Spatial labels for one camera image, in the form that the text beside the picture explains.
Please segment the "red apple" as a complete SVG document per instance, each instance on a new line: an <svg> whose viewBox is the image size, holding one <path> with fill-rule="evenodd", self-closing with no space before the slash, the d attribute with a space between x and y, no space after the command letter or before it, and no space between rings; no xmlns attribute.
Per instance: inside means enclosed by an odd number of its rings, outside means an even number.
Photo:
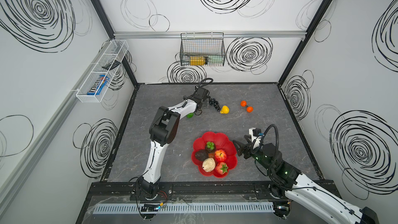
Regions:
<svg viewBox="0 0 398 224"><path fill-rule="evenodd" d="M215 160L217 163L225 162L226 159L227 159L227 153L225 152L225 150L219 149L219 150L216 150L216 151L214 152L214 160Z"/></svg>

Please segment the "red strawberry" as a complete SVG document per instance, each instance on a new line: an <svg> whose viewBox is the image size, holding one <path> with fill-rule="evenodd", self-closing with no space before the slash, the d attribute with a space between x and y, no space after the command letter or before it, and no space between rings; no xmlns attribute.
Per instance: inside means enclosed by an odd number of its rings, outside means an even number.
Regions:
<svg viewBox="0 0 398 224"><path fill-rule="evenodd" d="M220 162L216 167L215 167L215 171L220 174L220 175L224 175L227 174L229 170L228 165L225 162Z"/></svg>

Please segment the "red flower-shaped fruit bowl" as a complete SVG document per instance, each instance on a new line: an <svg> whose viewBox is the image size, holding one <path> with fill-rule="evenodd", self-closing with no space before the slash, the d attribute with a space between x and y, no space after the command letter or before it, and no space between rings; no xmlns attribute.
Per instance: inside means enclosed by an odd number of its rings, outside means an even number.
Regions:
<svg viewBox="0 0 398 224"><path fill-rule="evenodd" d="M237 151L224 133L206 132L193 143L192 162L204 176L224 178L237 167Z"/></svg>

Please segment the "small yellow pear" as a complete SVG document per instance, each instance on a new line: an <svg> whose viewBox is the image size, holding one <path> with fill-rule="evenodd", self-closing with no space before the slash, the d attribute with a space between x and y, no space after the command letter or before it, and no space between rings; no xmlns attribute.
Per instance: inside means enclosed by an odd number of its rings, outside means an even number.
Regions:
<svg viewBox="0 0 398 224"><path fill-rule="evenodd" d="M220 110L220 114L228 114L230 112L230 109L228 106L224 105L221 110Z"/></svg>

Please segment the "cream garlic bulb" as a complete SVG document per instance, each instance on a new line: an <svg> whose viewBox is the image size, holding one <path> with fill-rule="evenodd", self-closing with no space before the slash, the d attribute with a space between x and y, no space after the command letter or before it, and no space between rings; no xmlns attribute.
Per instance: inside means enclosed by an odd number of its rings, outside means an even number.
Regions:
<svg viewBox="0 0 398 224"><path fill-rule="evenodd" d="M207 173L212 172L215 169L215 167L216 167L216 162L214 158L207 158L202 163L202 169Z"/></svg>

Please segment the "dark avocado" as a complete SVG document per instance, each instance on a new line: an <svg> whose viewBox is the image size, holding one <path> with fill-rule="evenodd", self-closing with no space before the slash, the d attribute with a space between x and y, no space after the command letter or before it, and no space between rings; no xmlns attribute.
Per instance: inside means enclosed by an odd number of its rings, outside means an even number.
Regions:
<svg viewBox="0 0 398 224"><path fill-rule="evenodd" d="M205 149L202 150L198 150L195 154L194 154L195 159L197 159L200 162L205 161L206 159L209 158L208 156L208 152Z"/></svg>

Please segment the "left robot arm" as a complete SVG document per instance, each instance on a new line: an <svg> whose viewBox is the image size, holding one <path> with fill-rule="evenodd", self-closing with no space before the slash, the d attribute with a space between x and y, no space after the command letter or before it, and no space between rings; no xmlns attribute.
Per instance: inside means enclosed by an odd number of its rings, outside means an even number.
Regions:
<svg viewBox="0 0 398 224"><path fill-rule="evenodd" d="M164 156L177 134L181 118L200 111L208 97L207 89L196 86L194 93L183 97L181 103L159 107L149 129L150 153L146 168L137 179L138 188L146 198L154 199L158 194Z"/></svg>

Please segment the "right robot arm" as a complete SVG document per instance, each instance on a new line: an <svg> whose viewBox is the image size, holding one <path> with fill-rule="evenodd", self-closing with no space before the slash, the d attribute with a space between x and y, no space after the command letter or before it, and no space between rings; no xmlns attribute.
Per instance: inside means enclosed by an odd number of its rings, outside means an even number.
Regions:
<svg viewBox="0 0 398 224"><path fill-rule="evenodd" d="M378 224L375 211L359 208L330 193L299 169L283 160L282 153L272 143L255 148L252 143L233 141L237 154L254 158L266 169L271 180L270 193L275 198L286 197L305 207L328 224Z"/></svg>

